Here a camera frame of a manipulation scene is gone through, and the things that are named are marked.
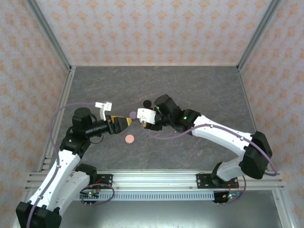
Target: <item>white bracket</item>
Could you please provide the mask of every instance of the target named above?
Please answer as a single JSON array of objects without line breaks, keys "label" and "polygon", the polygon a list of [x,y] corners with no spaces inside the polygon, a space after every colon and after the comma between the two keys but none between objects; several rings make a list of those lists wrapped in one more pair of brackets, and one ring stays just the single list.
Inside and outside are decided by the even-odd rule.
[{"label": "white bracket", "polygon": [[105,111],[109,112],[112,109],[112,102],[106,101],[105,103],[95,102],[95,107],[100,108],[99,114],[102,120],[105,120]]},{"label": "white bracket", "polygon": [[239,163],[243,160],[243,157],[237,157],[228,162],[223,162],[217,170],[217,176],[224,181],[229,181],[232,178],[245,175],[239,166]]},{"label": "white bracket", "polygon": [[149,124],[155,124],[156,111],[146,108],[139,108],[137,110],[137,119],[139,122],[145,122]]}]

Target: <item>aluminum frame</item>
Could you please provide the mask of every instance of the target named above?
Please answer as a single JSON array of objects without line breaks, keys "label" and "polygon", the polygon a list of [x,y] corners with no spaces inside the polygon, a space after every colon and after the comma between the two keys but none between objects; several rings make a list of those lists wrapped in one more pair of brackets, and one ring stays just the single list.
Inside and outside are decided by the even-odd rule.
[{"label": "aluminum frame", "polygon": [[[71,72],[68,73],[66,82],[61,93],[60,100],[57,107],[62,107],[66,104],[70,87],[72,85],[74,73],[76,66],[72,66]],[[60,128],[63,112],[61,115],[58,115],[54,124],[54,139],[57,138],[57,134]],[[50,164],[52,162],[52,153],[53,150],[48,144],[45,148],[45,154],[41,158],[42,162],[39,165],[38,172],[33,172],[28,177],[28,182],[25,187],[23,201],[27,201],[31,195],[35,193],[38,187],[41,185],[42,181],[46,177]],[[113,187],[115,191],[126,192],[157,192],[157,191],[166,191],[166,192],[198,192],[202,189],[198,189],[196,185],[196,174],[199,172],[211,173],[211,170],[104,170],[98,171],[99,174],[102,173],[111,173],[113,174],[114,181]],[[264,176],[261,180],[252,179],[246,177],[247,180],[247,190],[271,190],[275,199],[276,207],[278,210],[279,217],[283,228],[297,228],[295,218],[293,216],[291,205],[289,201],[288,194],[285,191],[285,183],[281,179],[281,175],[276,177]],[[238,178],[240,187],[244,186],[244,181],[242,178]],[[205,191],[213,191],[219,189],[204,189]],[[15,220],[14,228],[19,228],[18,220]]]},{"label": "aluminum frame", "polygon": [[61,46],[59,45],[59,42],[57,41],[54,33],[52,32],[52,29],[50,25],[48,24],[46,18],[44,17],[39,5],[37,4],[36,0],[26,0],[29,8],[32,10],[34,16],[36,17],[38,23],[40,24],[42,30],[44,31],[45,35],[47,36],[50,44],[52,45],[54,51],[56,52],[57,56],[60,59],[60,62],[65,67],[66,70],[69,70],[71,68],[71,65],[68,62],[68,59],[63,52]]},{"label": "aluminum frame", "polygon": [[[71,86],[72,86],[72,81],[73,81],[73,78],[74,78],[74,74],[75,74],[75,67],[72,67],[71,70],[67,72],[66,80],[65,80],[65,83],[62,87],[61,95],[60,95],[59,101],[57,103],[56,110],[58,110],[59,108],[61,108],[62,106],[65,106],[67,104],[67,98],[68,98],[68,95],[70,93],[70,89],[71,89]],[[64,111],[65,110],[62,110],[54,120],[53,135],[52,135],[52,137],[54,139],[54,142],[56,142],[57,137],[58,137],[58,132],[59,132],[59,128],[60,128],[60,125],[61,125],[61,121],[62,121]],[[46,159],[51,159],[52,158],[53,151],[54,151],[54,149],[52,147],[51,141],[48,138],[46,140],[46,144],[45,144],[45,147],[44,147],[44,150],[43,150],[43,154],[41,156],[41,159],[40,159],[40,162],[39,162],[39,165],[38,165],[38,170],[37,170],[38,172],[43,170],[43,166],[44,166],[44,163],[46,162]]]},{"label": "aluminum frame", "polygon": [[272,0],[270,3],[268,9],[266,10],[266,13],[264,17],[262,18],[260,24],[258,25],[256,31],[253,34],[253,37],[251,38],[247,48],[245,49],[244,54],[242,55],[242,58],[237,65],[237,70],[239,72],[242,71],[242,69],[245,67],[246,62],[250,58],[251,54],[253,53],[257,43],[259,42],[261,36],[263,35],[266,27],[268,26],[269,22],[271,21],[272,17],[275,15],[277,8],[279,7],[282,0]]}]

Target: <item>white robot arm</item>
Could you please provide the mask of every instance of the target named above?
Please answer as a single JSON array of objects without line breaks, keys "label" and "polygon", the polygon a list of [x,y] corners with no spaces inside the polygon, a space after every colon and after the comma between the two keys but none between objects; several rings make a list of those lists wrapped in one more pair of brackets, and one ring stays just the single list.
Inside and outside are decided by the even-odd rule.
[{"label": "white robot arm", "polygon": [[221,187],[223,183],[244,174],[255,179],[263,177],[268,161],[248,142],[258,144],[270,158],[272,152],[265,135],[261,132],[244,133],[218,124],[196,111],[181,110],[168,95],[157,98],[154,105],[153,110],[139,108],[137,111],[139,121],[147,123],[146,129],[158,131],[163,126],[171,126],[178,132],[184,132],[193,128],[192,131],[190,130],[190,135],[211,140],[238,155],[231,161],[216,165],[212,176],[212,182],[216,186]]},{"label": "white robot arm", "polygon": [[[29,217],[30,228],[58,228],[61,216],[77,194],[89,184],[96,183],[96,167],[78,165],[91,144],[90,138],[101,137],[104,133],[118,134],[131,124],[131,119],[106,116],[105,111],[110,111],[112,107],[110,102],[96,103],[95,106],[100,108],[99,121],[88,108],[82,107],[74,111],[73,126],[68,129],[60,145],[58,153],[60,165],[55,162],[35,194],[27,203],[20,202],[16,208],[21,228],[27,227]],[[75,167],[74,175],[67,182]]]}]

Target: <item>metal bar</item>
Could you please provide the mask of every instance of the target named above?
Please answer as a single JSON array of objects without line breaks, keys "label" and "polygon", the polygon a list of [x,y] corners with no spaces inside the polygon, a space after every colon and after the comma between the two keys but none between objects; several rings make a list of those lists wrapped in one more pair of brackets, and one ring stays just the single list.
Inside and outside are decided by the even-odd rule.
[{"label": "metal bar", "polygon": [[46,18],[44,17],[40,7],[38,6],[36,0],[26,0],[26,2],[28,3],[28,6],[30,7],[30,9],[32,10],[32,12],[34,13],[38,23],[40,24],[42,30],[44,31],[45,35],[47,36],[49,42],[51,43],[54,51],[56,52],[56,54],[58,55],[60,62],[62,63],[62,65],[65,67],[65,69],[69,70],[71,68],[68,59],[65,55],[65,53],[63,52],[63,50],[61,49],[61,46],[59,45],[55,35],[53,34],[51,27],[49,26]]},{"label": "metal bar", "polygon": [[247,96],[247,93],[246,93],[246,90],[245,90],[245,86],[244,86],[244,82],[243,82],[243,79],[242,79],[241,72],[238,73],[238,77],[239,77],[239,80],[241,81],[241,85],[242,85],[242,88],[243,88],[244,96],[245,96],[245,99],[246,99],[246,102],[247,102],[247,106],[248,106],[248,109],[249,109],[250,118],[251,118],[253,127],[254,127],[255,131],[257,131],[257,125],[256,125],[255,119],[254,119],[253,114],[252,114],[252,110],[251,110],[249,99],[248,99],[248,96]]},{"label": "metal bar", "polygon": [[[74,68],[72,68],[71,71],[67,73],[66,81],[65,81],[65,83],[62,87],[61,95],[60,95],[56,110],[59,109],[60,107],[64,106],[67,103],[67,98],[68,98],[68,94],[70,92],[70,88],[71,88],[71,85],[72,85],[74,73],[75,73]],[[54,120],[53,135],[52,135],[53,139],[54,139],[54,142],[56,142],[56,139],[57,139],[57,136],[58,136],[58,132],[59,132],[59,128],[60,128],[60,125],[61,125],[61,120],[62,120],[63,114],[64,114],[64,110],[62,112],[60,112]],[[41,172],[43,170],[49,170],[50,167],[47,167],[47,166],[44,166],[44,165],[51,163],[53,150],[54,149],[52,148],[51,142],[48,138],[47,141],[46,141],[45,148],[44,148],[44,153],[43,153],[43,155],[40,159],[40,162],[39,162],[38,172]]]},{"label": "metal bar", "polygon": [[[83,64],[79,64],[79,65],[75,65],[76,67],[90,67],[90,65],[83,65]],[[178,63],[172,63],[172,64],[168,64],[168,63],[151,63],[151,64],[128,64],[128,63],[116,63],[116,64],[101,64],[101,65],[98,65],[99,67],[138,67],[138,66],[141,66],[141,67],[168,67],[168,66],[171,66],[171,67],[180,67],[180,66],[186,66],[186,67],[235,67],[236,64],[192,64],[192,63],[183,63],[182,65],[181,64],[178,64]]]},{"label": "metal bar", "polygon": [[263,32],[265,31],[267,25],[269,24],[271,18],[274,16],[276,9],[280,5],[282,0],[272,0],[270,3],[264,17],[262,18],[260,24],[258,25],[253,37],[251,38],[239,64],[237,65],[237,70],[240,72],[243,67],[245,66],[247,60],[253,53],[253,50],[255,49],[257,43],[259,42],[261,36],[263,35]]},{"label": "metal bar", "polygon": [[[201,191],[197,188],[196,174],[201,170],[104,170],[98,174],[113,174],[112,186],[117,191]],[[31,173],[26,188],[37,189],[45,179],[47,173]],[[284,189],[284,182],[279,176],[265,176],[261,180],[247,179],[247,190],[276,190]],[[244,187],[242,178],[238,179],[240,188]],[[205,191],[227,189],[204,189]]]},{"label": "metal bar", "polygon": [[274,196],[275,205],[277,212],[279,214],[281,224],[283,228],[297,228],[300,227],[295,221],[294,214],[291,209],[291,200],[288,197],[287,192],[273,190],[272,194]]}]

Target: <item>wall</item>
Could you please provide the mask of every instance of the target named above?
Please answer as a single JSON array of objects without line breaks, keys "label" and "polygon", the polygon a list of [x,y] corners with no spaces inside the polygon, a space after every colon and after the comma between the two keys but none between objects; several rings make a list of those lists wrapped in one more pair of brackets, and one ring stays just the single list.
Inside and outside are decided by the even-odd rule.
[{"label": "wall", "polygon": [[271,0],[38,0],[72,65],[236,65]]},{"label": "wall", "polygon": [[66,71],[24,0],[0,2],[0,227],[36,171]]},{"label": "wall", "polygon": [[304,224],[304,4],[284,0],[241,73],[259,130]]}]

